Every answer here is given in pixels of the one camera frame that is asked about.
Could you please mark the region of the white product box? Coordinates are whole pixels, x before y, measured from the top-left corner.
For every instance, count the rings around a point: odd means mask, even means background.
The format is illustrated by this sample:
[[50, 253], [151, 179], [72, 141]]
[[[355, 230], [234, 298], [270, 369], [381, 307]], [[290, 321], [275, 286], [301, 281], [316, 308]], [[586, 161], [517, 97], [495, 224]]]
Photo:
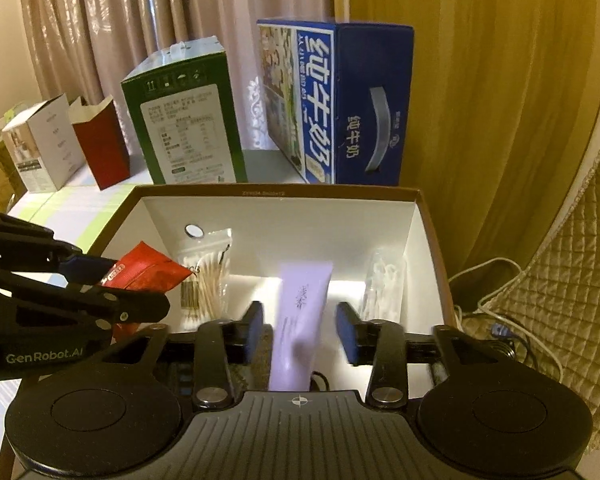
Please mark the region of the white product box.
[[2, 130], [28, 192], [56, 192], [85, 164], [68, 110], [67, 97], [60, 94], [23, 110]]

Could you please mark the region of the cotton swabs plastic bag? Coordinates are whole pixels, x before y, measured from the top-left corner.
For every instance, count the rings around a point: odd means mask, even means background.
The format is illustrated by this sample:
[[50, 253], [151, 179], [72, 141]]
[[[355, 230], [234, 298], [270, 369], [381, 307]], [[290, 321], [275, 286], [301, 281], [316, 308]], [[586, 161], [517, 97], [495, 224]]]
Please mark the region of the cotton swabs plastic bag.
[[231, 229], [205, 231], [198, 224], [184, 226], [185, 240], [175, 249], [176, 262], [190, 271], [182, 281], [181, 330], [193, 332], [205, 322], [225, 318], [230, 271]]

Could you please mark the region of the blue milk carton box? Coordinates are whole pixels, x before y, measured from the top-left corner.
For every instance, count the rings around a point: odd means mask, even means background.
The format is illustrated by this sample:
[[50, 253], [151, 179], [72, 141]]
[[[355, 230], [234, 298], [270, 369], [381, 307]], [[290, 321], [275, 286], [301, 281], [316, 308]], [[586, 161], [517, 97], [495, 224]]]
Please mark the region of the blue milk carton box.
[[257, 26], [268, 135], [300, 177], [397, 185], [414, 28], [286, 18]]

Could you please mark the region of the green white carton box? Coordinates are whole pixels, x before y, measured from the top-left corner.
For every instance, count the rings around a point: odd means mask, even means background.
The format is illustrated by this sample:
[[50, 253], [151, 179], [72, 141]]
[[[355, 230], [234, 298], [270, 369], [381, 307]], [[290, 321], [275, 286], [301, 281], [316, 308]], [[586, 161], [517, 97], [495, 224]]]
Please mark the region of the green white carton box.
[[225, 49], [215, 36], [178, 42], [121, 81], [155, 184], [247, 180]]

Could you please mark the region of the brown white cardboard storage box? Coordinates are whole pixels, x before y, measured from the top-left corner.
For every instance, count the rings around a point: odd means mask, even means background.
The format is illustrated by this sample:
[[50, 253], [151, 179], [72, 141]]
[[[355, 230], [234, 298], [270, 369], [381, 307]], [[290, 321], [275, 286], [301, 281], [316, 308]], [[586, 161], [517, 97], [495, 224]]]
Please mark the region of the brown white cardboard storage box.
[[[336, 330], [341, 301], [358, 304], [370, 257], [406, 260], [401, 330], [449, 321], [451, 299], [422, 196], [406, 188], [309, 184], [136, 188], [92, 252], [138, 242], [175, 254], [184, 226], [231, 229], [228, 322], [183, 336], [168, 316], [93, 359], [23, 388], [6, 415], [28, 479], [452, 479], [406, 419], [378, 410], [367, 366], [351, 365]], [[245, 391], [228, 382], [230, 330], [251, 300], [276, 322], [280, 266], [332, 263], [315, 367], [326, 392]]]

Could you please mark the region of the pinkish curtain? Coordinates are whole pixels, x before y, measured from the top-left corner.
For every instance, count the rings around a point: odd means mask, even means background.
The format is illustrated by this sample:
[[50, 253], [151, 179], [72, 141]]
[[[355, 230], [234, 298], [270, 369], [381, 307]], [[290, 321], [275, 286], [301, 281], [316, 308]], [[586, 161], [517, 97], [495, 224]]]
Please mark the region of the pinkish curtain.
[[269, 150], [257, 21], [322, 20], [332, 0], [20, 0], [33, 69], [44, 98], [116, 102], [125, 142], [140, 149], [122, 79], [151, 53], [215, 36], [224, 47], [240, 142]]

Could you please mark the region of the clear floss pick bag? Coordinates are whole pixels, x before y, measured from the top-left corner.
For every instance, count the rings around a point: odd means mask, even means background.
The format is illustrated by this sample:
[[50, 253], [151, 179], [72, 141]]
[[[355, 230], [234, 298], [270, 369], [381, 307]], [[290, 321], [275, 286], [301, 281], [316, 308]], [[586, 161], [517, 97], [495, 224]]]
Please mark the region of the clear floss pick bag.
[[364, 321], [401, 323], [406, 260], [402, 252], [381, 247], [370, 257], [358, 315]]

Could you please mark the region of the red sachet packet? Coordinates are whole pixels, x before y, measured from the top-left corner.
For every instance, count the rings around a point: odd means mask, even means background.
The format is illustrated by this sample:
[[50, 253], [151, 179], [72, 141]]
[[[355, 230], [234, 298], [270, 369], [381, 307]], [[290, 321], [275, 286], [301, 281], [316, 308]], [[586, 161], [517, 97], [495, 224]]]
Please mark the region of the red sachet packet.
[[115, 289], [165, 294], [191, 275], [189, 268], [140, 242], [114, 264], [100, 284]]

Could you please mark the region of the checkered bed sheet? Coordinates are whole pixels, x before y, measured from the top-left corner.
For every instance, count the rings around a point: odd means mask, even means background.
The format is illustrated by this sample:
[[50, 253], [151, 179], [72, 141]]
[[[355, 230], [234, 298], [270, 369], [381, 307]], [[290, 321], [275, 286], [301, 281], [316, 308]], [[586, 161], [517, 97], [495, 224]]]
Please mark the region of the checkered bed sheet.
[[[137, 156], [131, 159], [131, 177], [103, 191], [96, 185], [90, 168], [83, 167], [60, 191], [28, 193], [12, 207], [9, 214], [47, 226], [54, 231], [58, 240], [87, 250], [134, 185], [150, 181], [145, 163]], [[15, 397], [18, 387], [17, 379], [0, 382], [0, 452], [6, 408]]]

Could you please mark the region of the quilted tan cushion cover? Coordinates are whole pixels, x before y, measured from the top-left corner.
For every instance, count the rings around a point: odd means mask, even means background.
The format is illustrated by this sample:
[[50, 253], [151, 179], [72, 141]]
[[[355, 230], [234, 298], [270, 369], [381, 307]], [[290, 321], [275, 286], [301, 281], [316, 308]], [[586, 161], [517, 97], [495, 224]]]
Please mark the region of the quilted tan cushion cover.
[[498, 321], [521, 336], [517, 349], [535, 370], [585, 400], [588, 450], [600, 450], [600, 152], [557, 231], [463, 327], [484, 336]]

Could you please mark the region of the purple cream tube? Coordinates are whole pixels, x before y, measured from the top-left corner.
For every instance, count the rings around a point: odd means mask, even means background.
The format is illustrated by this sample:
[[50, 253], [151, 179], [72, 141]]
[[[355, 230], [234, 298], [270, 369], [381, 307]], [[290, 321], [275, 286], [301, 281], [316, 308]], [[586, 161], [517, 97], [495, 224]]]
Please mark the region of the purple cream tube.
[[280, 266], [280, 292], [273, 330], [270, 391], [309, 391], [332, 263], [288, 262]]

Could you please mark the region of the wooden wardrobe panel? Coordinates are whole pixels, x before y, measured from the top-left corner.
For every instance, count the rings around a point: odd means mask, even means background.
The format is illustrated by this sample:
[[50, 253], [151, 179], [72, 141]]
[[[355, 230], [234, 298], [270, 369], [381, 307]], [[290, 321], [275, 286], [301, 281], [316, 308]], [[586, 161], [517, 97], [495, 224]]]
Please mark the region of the wooden wardrobe panel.
[[600, 117], [600, 0], [335, 0], [335, 10], [414, 28], [400, 182], [424, 193], [446, 270], [528, 262]]

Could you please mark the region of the patterned knit sock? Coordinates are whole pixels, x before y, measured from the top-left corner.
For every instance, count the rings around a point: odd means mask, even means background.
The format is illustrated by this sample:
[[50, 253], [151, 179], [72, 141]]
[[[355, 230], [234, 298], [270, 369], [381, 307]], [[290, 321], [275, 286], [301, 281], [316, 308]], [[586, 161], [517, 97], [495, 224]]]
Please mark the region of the patterned knit sock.
[[230, 378], [232, 378], [236, 396], [248, 390], [265, 391], [268, 388], [273, 339], [273, 327], [270, 324], [264, 324], [251, 362], [246, 365], [230, 364]]

